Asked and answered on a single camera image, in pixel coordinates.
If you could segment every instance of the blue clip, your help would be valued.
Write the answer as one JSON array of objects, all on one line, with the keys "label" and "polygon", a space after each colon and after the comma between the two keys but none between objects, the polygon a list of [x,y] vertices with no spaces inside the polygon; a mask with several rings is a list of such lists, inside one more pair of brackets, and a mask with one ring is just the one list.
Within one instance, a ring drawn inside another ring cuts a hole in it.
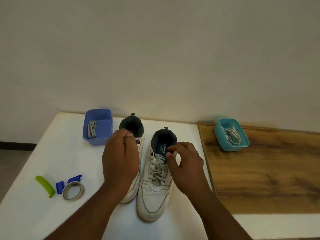
[{"label": "blue clip", "polygon": [[58,194],[62,194],[62,191],[64,189],[64,182],[60,181],[60,182],[56,183],[56,189],[57,189]]},{"label": "blue clip", "polygon": [[73,181],[78,181],[78,182],[80,182],[80,181],[81,181],[80,177],[82,177],[82,174],[70,178],[70,179],[68,180],[68,183],[71,183],[71,182],[73,182]]}]

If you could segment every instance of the lime green strip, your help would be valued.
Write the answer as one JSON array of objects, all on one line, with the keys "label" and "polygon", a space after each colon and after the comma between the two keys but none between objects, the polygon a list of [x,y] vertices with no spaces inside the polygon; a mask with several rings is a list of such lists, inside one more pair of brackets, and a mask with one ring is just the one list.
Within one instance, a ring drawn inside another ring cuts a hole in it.
[{"label": "lime green strip", "polygon": [[49,193],[49,198],[52,198],[56,191],[53,189],[53,187],[48,183],[48,181],[41,176],[36,176],[35,179],[44,187],[44,189]]}]

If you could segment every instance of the hand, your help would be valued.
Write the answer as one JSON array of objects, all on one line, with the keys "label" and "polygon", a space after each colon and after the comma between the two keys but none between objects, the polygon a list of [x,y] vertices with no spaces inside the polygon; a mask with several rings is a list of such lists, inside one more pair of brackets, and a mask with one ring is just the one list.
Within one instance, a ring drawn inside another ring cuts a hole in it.
[{"label": "hand", "polygon": [[130,189],[140,168],[137,143],[128,130],[117,130],[106,142],[102,155],[104,184],[119,203]]},{"label": "hand", "polygon": [[168,147],[168,151],[177,151],[181,156],[178,166],[173,154],[166,154],[174,183],[191,202],[204,194],[212,194],[203,171],[203,159],[192,143],[178,142],[177,145]]}]

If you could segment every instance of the tape roll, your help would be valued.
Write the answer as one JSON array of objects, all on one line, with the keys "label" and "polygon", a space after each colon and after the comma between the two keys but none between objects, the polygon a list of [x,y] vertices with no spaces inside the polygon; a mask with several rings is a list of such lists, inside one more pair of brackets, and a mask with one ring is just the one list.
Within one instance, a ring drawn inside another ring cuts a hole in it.
[{"label": "tape roll", "polygon": [[[73,187],[78,187],[79,193],[74,197],[70,197],[69,192],[70,192],[70,189],[72,189]],[[63,189],[62,196],[65,200],[75,201],[75,200],[80,199],[84,193],[85,193],[85,187],[83,186],[83,184],[78,181],[73,181],[73,182],[68,183],[66,185],[66,187]]]}]

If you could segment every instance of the brown wooden surface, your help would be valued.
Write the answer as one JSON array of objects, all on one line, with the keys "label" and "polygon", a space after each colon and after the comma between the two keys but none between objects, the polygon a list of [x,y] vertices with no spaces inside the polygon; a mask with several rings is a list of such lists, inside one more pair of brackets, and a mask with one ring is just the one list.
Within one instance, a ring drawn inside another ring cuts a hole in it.
[{"label": "brown wooden surface", "polygon": [[198,124],[211,183],[232,214],[320,213],[320,133],[243,126],[250,145],[223,151]]}]

